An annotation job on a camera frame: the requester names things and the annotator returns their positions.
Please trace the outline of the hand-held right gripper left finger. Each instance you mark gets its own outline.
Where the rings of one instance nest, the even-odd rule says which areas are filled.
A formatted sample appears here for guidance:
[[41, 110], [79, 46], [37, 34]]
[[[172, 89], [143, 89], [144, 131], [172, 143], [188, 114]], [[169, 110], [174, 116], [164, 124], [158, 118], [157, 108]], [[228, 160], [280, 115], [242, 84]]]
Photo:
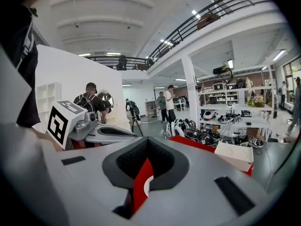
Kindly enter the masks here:
[[4, 128], [4, 177], [38, 223], [47, 226], [145, 226], [147, 218], [126, 218], [133, 179], [121, 174], [114, 186], [101, 170], [91, 178], [71, 172], [52, 144], [28, 129]]

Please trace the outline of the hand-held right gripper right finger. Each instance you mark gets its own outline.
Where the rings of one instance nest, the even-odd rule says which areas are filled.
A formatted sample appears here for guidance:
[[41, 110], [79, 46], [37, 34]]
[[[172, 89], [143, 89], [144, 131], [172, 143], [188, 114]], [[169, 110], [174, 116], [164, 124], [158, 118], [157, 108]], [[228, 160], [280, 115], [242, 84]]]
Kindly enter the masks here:
[[[139, 226], [251, 226], [270, 210], [277, 193], [267, 194], [247, 174], [214, 153], [159, 138], [183, 153], [189, 162], [185, 177], [172, 189], [150, 191], [149, 198], [131, 217]], [[216, 180], [229, 178], [251, 201], [239, 214]]]

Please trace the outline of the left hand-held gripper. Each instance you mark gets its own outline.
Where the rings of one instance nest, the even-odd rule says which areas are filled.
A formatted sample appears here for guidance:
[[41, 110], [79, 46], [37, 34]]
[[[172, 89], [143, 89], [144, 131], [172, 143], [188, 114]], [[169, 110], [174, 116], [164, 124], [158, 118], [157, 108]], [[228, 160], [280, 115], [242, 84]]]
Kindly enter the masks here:
[[85, 140], [85, 146], [91, 148], [96, 144], [110, 145], [137, 137], [131, 131], [111, 125], [99, 125], [98, 129], [94, 129], [97, 124], [95, 112], [89, 112], [70, 101], [54, 101], [48, 119], [47, 133], [64, 150], [68, 139]]

